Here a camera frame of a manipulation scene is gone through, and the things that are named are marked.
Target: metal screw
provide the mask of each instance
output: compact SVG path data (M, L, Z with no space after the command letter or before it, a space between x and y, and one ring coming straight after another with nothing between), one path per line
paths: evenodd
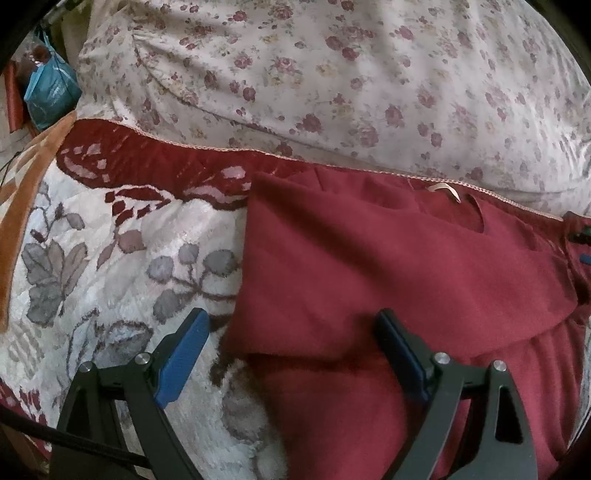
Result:
M85 374L87 372L90 372L93 366L95 365L92 362L84 362L83 364L80 364L80 366L78 367L78 371Z
M145 365L150 361L150 354L148 352L138 353L134 358L138 365Z
M437 352L435 355L433 355L433 358L440 365L447 365L451 360L449 355L445 352Z
M498 370L499 372L504 372L505 370L507 370L507 364L503 360L495 360L492 363L492 366L495 368L495 370Z

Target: bed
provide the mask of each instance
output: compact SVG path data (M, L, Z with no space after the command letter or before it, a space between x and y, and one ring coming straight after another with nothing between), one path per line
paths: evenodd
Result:
M218 348L254 172L286 176L305 160L446 179L552 217L589 210L589 82L523 0L101 11L75 114L2 188L3 233L22 235L2 237L2 401L38 421L57 423L81 362L149 351L200 306L215 331L166 411L175 431L207 478L286 477L248 368ZM589 409L588 343L557 460Z

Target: folded red cloth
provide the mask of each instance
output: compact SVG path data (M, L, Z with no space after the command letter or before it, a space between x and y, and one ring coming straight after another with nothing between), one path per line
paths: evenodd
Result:
M540 479L566 451L590 311L589 267L578 262L589 247L565 233L581 219L466 187L458 204L425 186L326 167L252 182L225 346L262 381L291 480L380 480L405 440L409 412L371 335L383 307L433 351L508 364ZM449 470L461 429L460 418L436 476Z

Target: pink floral pattern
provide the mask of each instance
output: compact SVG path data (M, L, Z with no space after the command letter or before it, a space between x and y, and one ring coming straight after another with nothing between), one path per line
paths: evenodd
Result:
M82 118L589 210L589 82L525 0L128 3L82 50Z

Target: blue plastic bag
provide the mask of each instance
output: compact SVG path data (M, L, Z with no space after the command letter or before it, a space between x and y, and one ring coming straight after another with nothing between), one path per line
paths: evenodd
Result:
M43 38L51 59L32 73L24 96L31 120L39 131L71 111L82 94L72 67L57 54L45 32Z

